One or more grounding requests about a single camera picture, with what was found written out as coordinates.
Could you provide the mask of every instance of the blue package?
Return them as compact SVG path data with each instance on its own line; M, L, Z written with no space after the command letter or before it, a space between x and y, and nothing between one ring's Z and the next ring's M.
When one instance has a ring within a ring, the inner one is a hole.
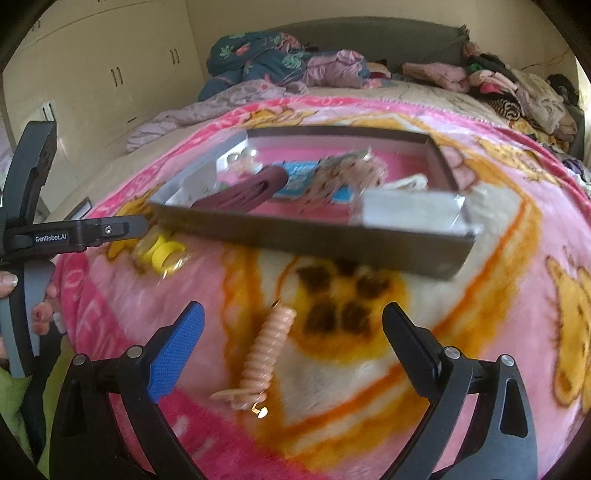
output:
M273 196L275 198L295 200L301 197L312 184L318 162L282 162L274 163L273 165L283 167L290 176L289 180L287 180L287 185ZM352 193L350 189L345 186L335 192L331 201L334 203L349 203L351 197Z

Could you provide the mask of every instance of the cabinet handle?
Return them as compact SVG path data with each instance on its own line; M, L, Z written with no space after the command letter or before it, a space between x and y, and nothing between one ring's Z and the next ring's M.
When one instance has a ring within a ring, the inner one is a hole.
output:
M53 121L55 122L57 118L56 118L55 112L53 111L53 106L51 105L51 102L49 102L48 105L49 105L49 111L51 112L51 116L53 117Z

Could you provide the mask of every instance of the beige bedsheet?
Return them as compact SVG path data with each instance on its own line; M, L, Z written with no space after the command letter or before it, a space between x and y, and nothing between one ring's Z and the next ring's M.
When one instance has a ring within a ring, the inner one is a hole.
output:
M310 93L315 96L343 96L371 98L376 100L397 100L417 105L432 106L448 110L460 115L469 116L491 122L495 125L505 125L490 107L463 93L448 92L441 88L417 85L414 83L397 82L394 87L369 90L314 87ZM48 218L49 222L63 220L76 206L88 197L94 206L109 192L119 187L138 170L156 160L171 150L183 139L191 136L209 122L192 127L181 128L171 132L158 140L149 143L136 151L116 158L109 162L98 174L84 182L73 191L62 204L54 210Z

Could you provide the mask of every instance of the blue gripper pad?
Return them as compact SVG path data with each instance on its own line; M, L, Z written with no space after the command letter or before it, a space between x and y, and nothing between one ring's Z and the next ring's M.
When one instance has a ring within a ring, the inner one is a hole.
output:
M161 397L172 392L197 345L205 327L203 306L192 302L177 322L179 320L180 324L150 364L148 395L154 403L158 403Z

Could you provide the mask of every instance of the screw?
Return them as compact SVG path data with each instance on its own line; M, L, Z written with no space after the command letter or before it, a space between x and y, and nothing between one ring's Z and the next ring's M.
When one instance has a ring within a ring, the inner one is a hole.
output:
M454 346L448 346L444 351L446 356L451 358L452 360L457 360L461 356L460 351Z
M141 348L139 345L134 345L134 346L130 346L129 349L127 350L127 356L129 358L138 358L143 352L144 352L143 348Z
M72 360L72 363L77 367L81 366L84 362L86 362L86 355L82 355L82 353L76 355Z
M513 360L511 355L501 355L501 362L503 362L508 367L515 365L515 360Z

